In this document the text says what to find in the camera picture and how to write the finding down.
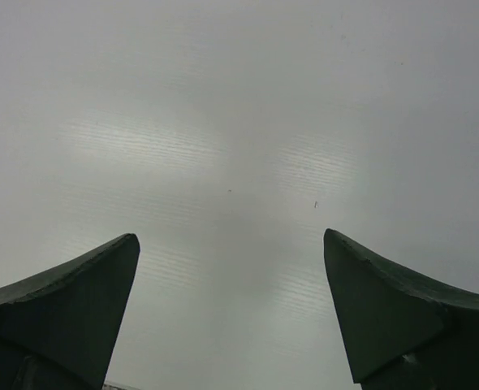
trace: white surface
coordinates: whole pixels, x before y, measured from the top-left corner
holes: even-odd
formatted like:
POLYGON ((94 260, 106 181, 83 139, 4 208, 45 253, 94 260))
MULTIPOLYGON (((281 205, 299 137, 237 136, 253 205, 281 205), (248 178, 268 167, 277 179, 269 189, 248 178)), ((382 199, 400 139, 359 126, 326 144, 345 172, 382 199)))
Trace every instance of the white surface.
POLYGON ((326 227, 479 292, 479 1, 0 2, 0 286, 137 233, 109 380, 354 388, 326 227))

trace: glossy white surface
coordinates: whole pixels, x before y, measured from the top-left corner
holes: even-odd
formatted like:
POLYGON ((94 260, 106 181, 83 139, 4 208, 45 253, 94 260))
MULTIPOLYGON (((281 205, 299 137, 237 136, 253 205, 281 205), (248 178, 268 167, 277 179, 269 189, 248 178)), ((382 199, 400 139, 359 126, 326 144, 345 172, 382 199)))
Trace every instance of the glossy white surface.
POLYGON ((356 388, 326 227, 479 292, 479 1, 0 2, 0 286, 137 233, 109 380, 356 388))

